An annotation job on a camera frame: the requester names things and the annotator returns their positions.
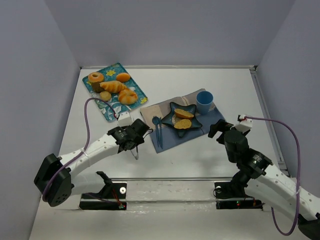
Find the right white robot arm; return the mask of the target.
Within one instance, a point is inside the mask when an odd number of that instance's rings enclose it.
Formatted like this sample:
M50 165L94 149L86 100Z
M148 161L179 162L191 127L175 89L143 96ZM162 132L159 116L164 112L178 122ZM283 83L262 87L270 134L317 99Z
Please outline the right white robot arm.
M236 164L238 172L231 181L217 183L213 195L220 199L255 197L293 218L289 236L295 228L311 240L320 238L320 199L301 186L300 175L285 175L267 156L249 147L247 134L255 117L239 115L238 124L220 119L210 126L209 138L217 132L219 144L224 145L229 162Z

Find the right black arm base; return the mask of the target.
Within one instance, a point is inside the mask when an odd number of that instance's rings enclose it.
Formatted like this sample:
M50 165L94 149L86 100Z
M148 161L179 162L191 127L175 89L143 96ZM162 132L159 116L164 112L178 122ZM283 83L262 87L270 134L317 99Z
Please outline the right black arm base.
M217 210L242 210L260 209L263 210L265 203L244 191L232 191L228 189L230 182L216 182L214 184L213 196L216 198Z

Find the round orange bun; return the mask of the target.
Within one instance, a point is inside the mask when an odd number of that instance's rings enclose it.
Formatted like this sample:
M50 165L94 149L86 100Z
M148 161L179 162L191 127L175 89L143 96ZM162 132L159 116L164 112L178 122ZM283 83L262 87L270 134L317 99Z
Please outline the round orange bun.
M119 73L116 76L116 80L121 83L125 83L125 82L129 81L130 79L131 79L131 76L126 72Z

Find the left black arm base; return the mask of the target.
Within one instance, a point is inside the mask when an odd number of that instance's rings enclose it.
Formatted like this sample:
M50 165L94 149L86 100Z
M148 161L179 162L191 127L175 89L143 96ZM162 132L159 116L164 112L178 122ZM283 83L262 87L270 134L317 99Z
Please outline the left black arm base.
M127 182L114 181L98 193L83 193L79 208L92 211L125 211L127 209Z

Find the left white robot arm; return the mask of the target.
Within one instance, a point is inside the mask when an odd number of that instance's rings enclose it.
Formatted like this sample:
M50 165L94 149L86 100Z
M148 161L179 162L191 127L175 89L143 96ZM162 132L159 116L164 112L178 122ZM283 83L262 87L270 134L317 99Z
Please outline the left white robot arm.
M95 190L90 190L92 181L109 185L109 178L103 172L95 173L94 177L87 177L81 172L107 157L137 148L145 142L144 135L149 129L141 119L136 119L129 126L109 130L87 147L61 156L47 155L33 181L42 194L42 200L56 207L72 195L100 192L106 186L98 189L94 184Z

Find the brown bread slice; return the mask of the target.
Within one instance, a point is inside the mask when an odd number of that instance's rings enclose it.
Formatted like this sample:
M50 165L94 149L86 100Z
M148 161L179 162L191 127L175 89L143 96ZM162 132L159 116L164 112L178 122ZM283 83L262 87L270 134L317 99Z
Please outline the brown bread slice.
M187 118L181 119L174 124L174 128L178 130L186 130L189 129L191 126L192 121Z

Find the long striped croissant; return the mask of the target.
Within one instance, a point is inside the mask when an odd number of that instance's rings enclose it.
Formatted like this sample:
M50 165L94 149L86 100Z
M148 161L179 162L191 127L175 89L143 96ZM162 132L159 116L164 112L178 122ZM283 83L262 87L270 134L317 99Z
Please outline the long striped croissant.
M117 94L127 88L125 84L120 81L113 80L113 81L103 81L100 84L100 87L103 88L105 91L113 94Z

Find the brown chocolate muffin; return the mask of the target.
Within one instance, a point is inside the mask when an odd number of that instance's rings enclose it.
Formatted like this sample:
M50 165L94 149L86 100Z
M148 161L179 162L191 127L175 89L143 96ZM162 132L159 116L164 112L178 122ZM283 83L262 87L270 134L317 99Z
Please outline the brown chocolate muffin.
M92 82L91 87L95 93L101 93L104 91L104 88L100 86L100 82Z

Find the small round beige bun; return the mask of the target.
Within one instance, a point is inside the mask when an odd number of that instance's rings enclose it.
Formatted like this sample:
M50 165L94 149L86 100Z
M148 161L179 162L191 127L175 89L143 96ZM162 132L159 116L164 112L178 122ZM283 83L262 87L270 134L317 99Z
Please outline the small round beige bun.
M108 91L102 91L99 93L99 95L103 101L109 101L112 98L111 93L109 93Z

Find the twisted orange bread roll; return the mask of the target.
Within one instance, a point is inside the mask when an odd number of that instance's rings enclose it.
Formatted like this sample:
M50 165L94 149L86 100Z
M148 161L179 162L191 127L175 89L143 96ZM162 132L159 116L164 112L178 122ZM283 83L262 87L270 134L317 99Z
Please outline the twisted orange bread roll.
M122 105L132 105L138 100L138 95L131 89L124 89L118 94L118 101Z

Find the blue star-shaped plate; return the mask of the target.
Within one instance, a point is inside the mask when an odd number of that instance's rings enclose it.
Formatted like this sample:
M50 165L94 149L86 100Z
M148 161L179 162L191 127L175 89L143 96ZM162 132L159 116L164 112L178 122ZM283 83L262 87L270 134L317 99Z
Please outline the blue star-shaped plate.
M170 102L169 106L170 106L170 111L166 116L162 118L161 123L173 128L179 138L184 137L185 134L190 130L197 130L202 128L203 125L196 118L197 107L195 104L185 106L185 105L177 104L175 102ZM175 124L183 120L183 118L176 116L175 110L177 109L193 114L193 117L190 119L191 126L189 128L186 128L186 129L175 128Z

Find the blue plastic fork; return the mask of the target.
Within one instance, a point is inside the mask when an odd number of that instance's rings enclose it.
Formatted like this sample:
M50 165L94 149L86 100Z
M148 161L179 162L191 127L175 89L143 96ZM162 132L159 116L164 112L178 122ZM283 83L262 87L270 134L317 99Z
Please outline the blue plastic fork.
M158 145L158 147L160 147L161 146L161 142L160 142L160 133L159 133L159 128L158 128L158 120L159 120L159 118L157 116L154 116L152 118L152 122L153 122L153 124L155 126L157 145Z

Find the teal floral tray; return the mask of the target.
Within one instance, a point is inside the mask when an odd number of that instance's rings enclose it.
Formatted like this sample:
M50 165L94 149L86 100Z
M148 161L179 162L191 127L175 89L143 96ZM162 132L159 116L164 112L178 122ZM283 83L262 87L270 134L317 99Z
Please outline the teal floral tray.
M118 74L128 73L128 71L119 62L94 72L99 72L103 74L104 82L116 81L116 76ZM122 82L123 84L126 85L127 87L126 89L135 91L138 96L137 102L131 105L121 104L118 101L119 93L111 93L112 98L109 101L102 100L100 98L100 93L96 93L93 91L91 82L89 82L88 80L88 75L82 79L82 82L92 97L100 99L100 100L96 100L95 103L98 109L100 110L100 112L102 113L102 115L104 116L104 118L108 122L114 122L116 120L116 117L119 116L121 113L135 110L148 101L148 97L142 91L142 89L138 86L138 84L134 81L131 75L130 75L129 81Z

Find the blue plastic cup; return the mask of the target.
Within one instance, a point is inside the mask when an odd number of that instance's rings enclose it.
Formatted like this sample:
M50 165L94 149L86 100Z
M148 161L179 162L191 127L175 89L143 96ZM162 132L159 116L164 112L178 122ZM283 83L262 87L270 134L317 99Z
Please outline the blue plastic cup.
M196 107L200 115L206 115L213 103L214 96L209 91L201 91L196 96Z

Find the oval seeded bread slice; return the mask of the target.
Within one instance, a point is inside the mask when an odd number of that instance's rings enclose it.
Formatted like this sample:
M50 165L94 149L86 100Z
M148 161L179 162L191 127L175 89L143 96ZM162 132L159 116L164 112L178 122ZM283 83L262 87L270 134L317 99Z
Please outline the oval seeded bread slice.
M191 120L192 118L194 118L194 114L188 112L188 111L185 111L183 109L180 109L180 108L176 108L174 110L174 114L177 118L180 118L180 119L188 119L188 120Z

